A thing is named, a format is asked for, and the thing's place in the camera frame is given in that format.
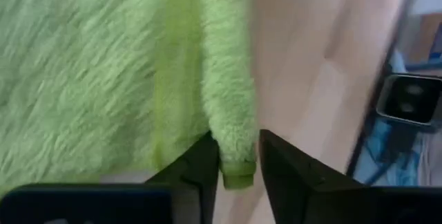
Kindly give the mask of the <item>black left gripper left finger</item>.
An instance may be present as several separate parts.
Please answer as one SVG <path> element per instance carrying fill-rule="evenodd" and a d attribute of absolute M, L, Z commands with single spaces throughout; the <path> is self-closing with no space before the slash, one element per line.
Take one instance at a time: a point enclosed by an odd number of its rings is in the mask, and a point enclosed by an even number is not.
<path fill-rule="evenodd" d="M 219 148 L 210 133 L 144 183 L 28 184 L 1 199 L 1 224 L 211 223 Z"/>

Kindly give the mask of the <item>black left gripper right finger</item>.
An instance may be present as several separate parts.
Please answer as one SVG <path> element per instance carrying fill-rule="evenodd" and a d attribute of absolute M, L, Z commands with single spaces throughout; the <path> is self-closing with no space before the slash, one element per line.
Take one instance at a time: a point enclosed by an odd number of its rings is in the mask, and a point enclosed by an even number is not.
<path fill-rule="evenodd" d="M 441 224 L 441 188 L 364 185 L 266 129 L 260 164 L 277 223 Z"/>

